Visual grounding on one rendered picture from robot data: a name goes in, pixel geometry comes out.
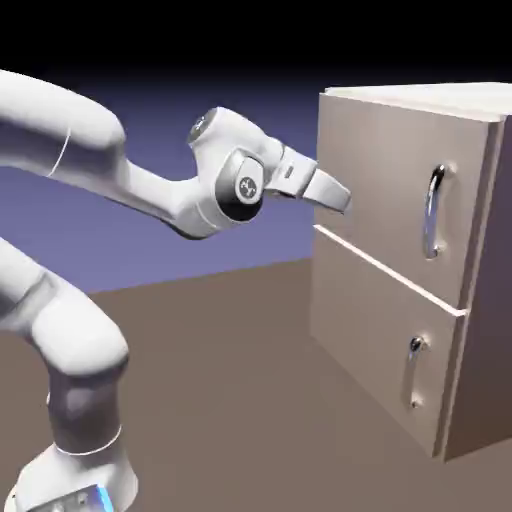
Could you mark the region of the tall light wood door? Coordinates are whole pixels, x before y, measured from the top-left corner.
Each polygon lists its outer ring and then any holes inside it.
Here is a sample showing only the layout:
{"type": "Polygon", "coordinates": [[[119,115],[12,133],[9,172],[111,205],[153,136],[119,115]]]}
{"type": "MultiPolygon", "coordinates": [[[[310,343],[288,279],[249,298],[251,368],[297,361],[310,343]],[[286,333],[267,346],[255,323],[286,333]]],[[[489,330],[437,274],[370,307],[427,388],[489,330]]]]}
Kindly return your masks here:
{"type": "Polygon", "coordinates": [[[486,189],[505,117],[405,108],[327,93],[319,99],[319,166],[352,192],[348,213],[319,223],[428,292],[469,302],[486,189]],[[437,216],[438,255],[425,258],[422,229],[433,169],[448,171],[437,216]]]}

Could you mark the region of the short light wood door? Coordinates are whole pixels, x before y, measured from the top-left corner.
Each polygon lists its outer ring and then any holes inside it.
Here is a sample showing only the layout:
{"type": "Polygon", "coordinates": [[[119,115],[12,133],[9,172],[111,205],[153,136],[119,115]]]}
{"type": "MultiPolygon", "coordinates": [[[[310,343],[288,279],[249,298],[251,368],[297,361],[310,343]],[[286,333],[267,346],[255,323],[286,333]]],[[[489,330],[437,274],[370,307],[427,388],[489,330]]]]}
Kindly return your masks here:
{"type": "Polygon", "coordinates": [[[312,336],[431,456],[441,450],[452,350],[467,317],[321,225],[314,227],[312,336]],[[415,371],[423,404],[407,409],[402,381],[409,341],[427,346],[415,371]]]}

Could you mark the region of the light wood cabinet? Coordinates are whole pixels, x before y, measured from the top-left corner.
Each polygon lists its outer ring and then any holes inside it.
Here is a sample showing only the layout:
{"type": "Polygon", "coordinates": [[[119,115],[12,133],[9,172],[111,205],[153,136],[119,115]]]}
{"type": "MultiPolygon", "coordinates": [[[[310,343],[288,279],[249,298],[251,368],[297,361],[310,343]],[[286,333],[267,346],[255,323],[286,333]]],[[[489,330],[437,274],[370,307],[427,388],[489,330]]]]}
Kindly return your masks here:
{"type": "MultiPolygon", "coordinates": [[[[469,302],[465,308],[455,308],[465,310],[467,317],[450,359],[452,375],[450,394],[444,404],[441,450],[432,457],[448,461],[511,439],[512,406],[508,396],[512,393],[512,84],[332,87],[324,93],[405,108],[435,107],[504,115],[499,151],[494,157],[482,209],[469,302]]],[[[316,216],[321,212],[332,213],[317,210],[314,227],[321,225],[339,236],[318,222],[316,216]]],[[[420,291],[428,292],[410,282],[420,291]]]]}

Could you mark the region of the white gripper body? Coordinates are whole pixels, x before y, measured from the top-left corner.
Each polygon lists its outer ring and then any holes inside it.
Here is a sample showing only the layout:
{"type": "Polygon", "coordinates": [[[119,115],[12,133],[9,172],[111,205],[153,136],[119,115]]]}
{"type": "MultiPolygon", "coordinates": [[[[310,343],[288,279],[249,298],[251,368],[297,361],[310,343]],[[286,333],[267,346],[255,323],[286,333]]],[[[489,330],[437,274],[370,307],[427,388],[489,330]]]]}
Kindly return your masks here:
{"type": "Polygon", "coordinates": [[[344,214],[351,204],[348,188],[325,171],[316,168],[302,198],[326,209],[344,214]]]}

